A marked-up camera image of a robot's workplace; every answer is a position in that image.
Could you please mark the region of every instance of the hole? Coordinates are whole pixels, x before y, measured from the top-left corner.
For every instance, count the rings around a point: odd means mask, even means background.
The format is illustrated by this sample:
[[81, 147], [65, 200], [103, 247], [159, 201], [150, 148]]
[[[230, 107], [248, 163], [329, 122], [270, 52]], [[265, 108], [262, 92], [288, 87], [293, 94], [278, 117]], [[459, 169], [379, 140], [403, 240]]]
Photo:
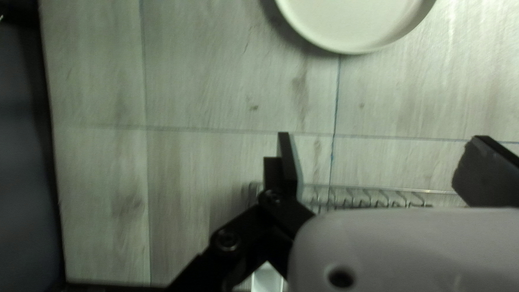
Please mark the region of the hole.
[[353, 276], [345, 271], [333, 271], [328, 276], [328, 280], [332, 283], [336, 288], [349, 288], [353, 285], [354, 279]]

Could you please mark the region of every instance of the white plastic cover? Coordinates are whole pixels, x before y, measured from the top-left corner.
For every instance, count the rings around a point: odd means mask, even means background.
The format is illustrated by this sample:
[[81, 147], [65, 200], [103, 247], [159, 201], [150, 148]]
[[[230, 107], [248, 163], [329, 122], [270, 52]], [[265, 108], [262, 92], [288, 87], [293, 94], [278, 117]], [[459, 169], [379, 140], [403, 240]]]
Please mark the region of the white plastic cover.
[[[349, 288], [329, 281], [353, 277]], [[519, 209], [336, 211], [309, 220], [289, 260], [292, 292], [519, 291]]]

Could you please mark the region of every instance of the blue line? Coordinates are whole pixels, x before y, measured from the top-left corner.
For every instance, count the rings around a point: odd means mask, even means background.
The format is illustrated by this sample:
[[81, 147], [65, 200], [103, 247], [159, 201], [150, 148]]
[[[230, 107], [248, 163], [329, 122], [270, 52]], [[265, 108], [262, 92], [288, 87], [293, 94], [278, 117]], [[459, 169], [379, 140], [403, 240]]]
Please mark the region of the blue line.
[[[330, 172], [328, 177], [328, 185], [332, 184], [332, 169], [333, 169], [333, 153], [334, 153], [334, 143], [335, 143], [335, 135], [337, 133], [337, 111], [339, 108], [339, 85], [340, 85], [340, 63], [342, 60], [342, 56], [339, 55], [337, 59], [337, 86], [335, 88], [335, 113], [333, 117], [333, 134], [332, 134], [332, 150], [330, 153]], [[330, 198], [330, 189], [328, 188], [328, 198]]]

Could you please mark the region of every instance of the white ceramic plate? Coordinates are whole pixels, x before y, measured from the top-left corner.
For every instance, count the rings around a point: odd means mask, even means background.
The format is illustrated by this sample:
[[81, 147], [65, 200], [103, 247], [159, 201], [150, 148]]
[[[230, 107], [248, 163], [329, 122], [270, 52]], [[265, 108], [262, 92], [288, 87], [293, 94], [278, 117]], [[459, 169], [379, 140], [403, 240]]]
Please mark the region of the white ceramic plate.
[[379, 50], [415, 28], [435, 0], [276, 0], [290, 25], [341, 54]]

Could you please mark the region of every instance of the wood grain surface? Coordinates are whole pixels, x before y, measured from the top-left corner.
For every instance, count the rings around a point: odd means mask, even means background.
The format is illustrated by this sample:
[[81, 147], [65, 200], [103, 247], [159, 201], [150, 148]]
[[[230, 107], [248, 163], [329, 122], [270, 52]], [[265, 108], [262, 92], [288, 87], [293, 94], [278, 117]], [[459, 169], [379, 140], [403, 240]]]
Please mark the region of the wood grain surface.
[[437, 0], [409, 35], [343, 56], [337, 133], [519, 140], [519, 2]]
[[144, 1], [148, 123], [333, 132], [338, 55], [272, 0]]
[[54, 133], [68, 281], [149, 285], [146, 132]]
[[138, 0], [41, 0], [54, 123], [144, 125]]

